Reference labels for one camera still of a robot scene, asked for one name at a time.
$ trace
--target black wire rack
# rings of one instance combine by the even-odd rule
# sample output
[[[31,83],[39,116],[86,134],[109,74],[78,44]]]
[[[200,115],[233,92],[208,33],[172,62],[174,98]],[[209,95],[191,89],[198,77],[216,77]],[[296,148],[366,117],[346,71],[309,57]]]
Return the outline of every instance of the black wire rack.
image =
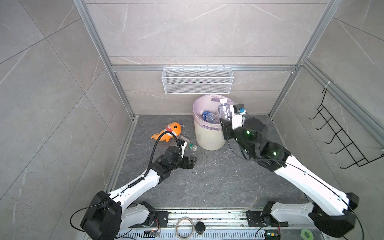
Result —
[[[371,163],[371,162],[373,162],[373,161],[375,161],[375,160],[377,160],[377,159],[380,159],[380,158],[384,157],[384,154],[381,154],[380,157],[377,157],[377,158],[375,158],[375,159],[369,161],[369,160],[364,156],[364,154],[360,151],[360,149],[356,146],[356,144],[352,141],[352,139],[348,136],[348,134],[344,131],[344,129],[340,126],[340,124],[336,121],[336,119],[332,116],[332,114],[328,111],[328,109],[323,105],[324,98],[325,98],[325,94],[327,93],[327,89],[326,89],[326,88],[323,89],[323,91],[322,91],[321,93],[324,93],[324,95],[323,95],[323,99],[322,99],[322,101],[321,101],[320,106],[317,108],[317,113],[316,113],[316,115],[315,115],[313,118],[309,118],[309,119],[312,120],[312,119],[314,119],[317,115],[321,115],[321,116],[323,117],[323,119],[325,120],[325,123],[324,123],[324,125],[323,125],[321,128],[316,128],[316,130],[320,130],[320,129],[322,129],[324,126],[328,125],[328,126],[331,128],[331,130],[333,131],[333,133],[334,133],[334,135],[333,135],[331,141],[330,141],[330,142],[325,142],[325,143],[326,143],[326,144],[330,144],[330,143],[332,143],[332,141],[335,139],[335,137],[337,137],[337,138],[339,139],[339,141],[341,142],[341,144],[343,145],[343,148],[342,148],[342,149],[340,149],[339,151],[337,151],[337,152],[335,152],[335,153],[331,152],[331,154],[338,154],[339,152],[341,152],[342,150],[345,149],[345,150],[348,152],[348,154],[351,156],[351,158],[353,159],[353,161],[354,161],[353,164],[351,164],[351,165],[349,165],[349,166],[347,166],[347,167],[340,167],[340,168],[341,168],[341,169],[347,169],[347,168],[349,168],[349,167],[352,167],[353,165],[357,165],[357,166],[361,167],[361,166],[364,166],[364,165],[366,165],[366,164],[368,164],[368,163]],[[327,119],[324,117],[324,115],[321,113],[322,110],[326,111],[326,112],[331,116],[328,120],[327,120]],[[340,130],[335,131],[335,129],[329,124],[329,121],[331,121],[332,119],[333,119],[334,122],[340,127]],[[350,143],[346,144],[346,143],[344,143],[344,142],[341,140],[339,134],[342,134],[342,133],[344,133],[344,134],[348,137],[348,139],[351,141]],[[359,151],[359,153],[362,155],[362,159],[360,159],[360,160],[357,161],[357,160],[352,156],[351,151],[348,150],[348,147],[355,147],[355,148]]]

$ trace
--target white wire basket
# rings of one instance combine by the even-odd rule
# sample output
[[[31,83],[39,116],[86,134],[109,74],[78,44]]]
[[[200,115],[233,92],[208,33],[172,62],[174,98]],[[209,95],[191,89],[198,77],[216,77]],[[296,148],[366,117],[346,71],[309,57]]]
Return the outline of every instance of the white wire basket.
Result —
[[[229,93],[233,82],[230,67],[182,66],[163,68],[166,94]]]

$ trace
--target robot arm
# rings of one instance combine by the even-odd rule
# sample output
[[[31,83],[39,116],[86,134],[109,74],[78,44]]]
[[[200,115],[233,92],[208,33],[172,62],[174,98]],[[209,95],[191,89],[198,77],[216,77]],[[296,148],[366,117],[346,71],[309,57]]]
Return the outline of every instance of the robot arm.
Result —
[[[358,205],[358,196],[332,187],[281,145],[266,140],[268,128],[255,118],[245,118],[243,104],[228,105],[226,99],[221,99],[218,110],[225,140],[235,139],[250,159],[285,178],[313,201],[307,204],[269,201],[261,215],[265,224],[314,224],[333,237],[341,237],[354,228],[356,216],[352,210]]]
[[[169,146],[164,155],[151,164],[147,175],[145,173],[148,169],[109,194],[104,191],[97,193],[80,223],[81,228],[93,240],[112,240],[120,230],[135,224],[150,226],[155,216],[152,206],[147,202],[129,206],[143,193],[169,177],[171,171],[177,168],[194,168],[197,158],[184,157],[186,146],[185,141],[178,140],[178,146]]]

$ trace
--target aluminum frame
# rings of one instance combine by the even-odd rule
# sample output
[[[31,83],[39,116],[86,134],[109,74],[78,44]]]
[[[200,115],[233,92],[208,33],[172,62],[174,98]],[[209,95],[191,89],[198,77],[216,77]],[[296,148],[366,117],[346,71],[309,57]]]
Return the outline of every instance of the aluminum frame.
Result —
[[[133,133],[136,128],[136,124],[138,121],[139,117],[135,116],[133,121],[129,123],[128,129],[124,135],[121,147],[119,149],[116,161],[114,165],[112,166],[112,170],[109,174],[107,184],[104,188],[105,192],[110,192],[116,188],[116,183],[120,174],[120,170],[122,168],[122,164],[124,163],[124,158],[127,154],[129,144],[131,143]]]
[[[309,59],[302,62],[304,68],[324,87],[327,86],[329,93],[384,147],[384,127],[379,121],[371,116],[364,107],[359,105],[349,94],[347,94],[337,83],[323,73]]]
[[[91,39],[92,39],[92,41],[96,47],[97,52],[99,53],[101,60],[103,61],[104,65],[105,65],[105,68],[107,69],[109,76],[112,79],[113,84],[115,85],[115,88],[116,88],[116,90],[117,90],[117,92],[121,98],[121,101],[124,104],[124,107],[125,107],[128,115],[130,116],[131,119],[133,119],[134,118],[133,110],[129,104],[128,98],[125,95],[124,89],[121,86],[119,79],[117,78],[115,72],[111,68],[111,66],[112,66],[111,61],[109,60],[107,52],[105,51],[103,43],[101,42],[100,36],[97,33],[96,27],[92,21],[91,15],[88,12],[88,9],[85,5],[85,2],[83,0],[73,0],[73,2],[74,2],[75,6],[76,6],[76,8],[80,14],[81,19],[84,22],[85,27],[88,30],[88,33],[89,33],[89,35],[90,35],[90,37],[91,37]]]
[[[325,8],[325,11],[320,18],[319,23],[317,24],[315,30],[311,35],[311,38],[309,39],[307,45],[305,46],[303,52],[301,53],[301,56],[299,57],[298,62],[296,63],[295,72],[291,73],[288,80],[285,82],[282,90],[280,91],[280,94],[277,97],[275,103],[273,104],[271,110],[269,111],[268,115],[270,117],[273,118],[275,116],[277,109],[280,107],[289,89],[291,88],[293,82],[295,81],[297,74],[300,72],[301,68],[303,67],[301,62],[304,60],[304,58],[308,58],[308,56],[311,54],[311,52],[316,46],[316,43],[319,41],[320,37],[323,35],[325,29],[327,28],[329,22],[332,20],[333,16],[335,15],[342,1],[343,0],[330,0],[328,2],[327,7]]]
[[[294,71],[296,65],[112,65],[112,70],[118,71],[163,71],[168,67],[230,67],[232,71]]]

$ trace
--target blue bottle label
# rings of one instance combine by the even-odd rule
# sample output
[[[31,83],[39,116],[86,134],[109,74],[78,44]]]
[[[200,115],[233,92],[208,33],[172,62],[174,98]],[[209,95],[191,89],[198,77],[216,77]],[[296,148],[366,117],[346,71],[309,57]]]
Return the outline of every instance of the blue bottle label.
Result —
[[[202,116],[203,116],[203,120],[204,121],[207,121],[207,115],[210,114],[211,112],[210,111],[204,111]]]

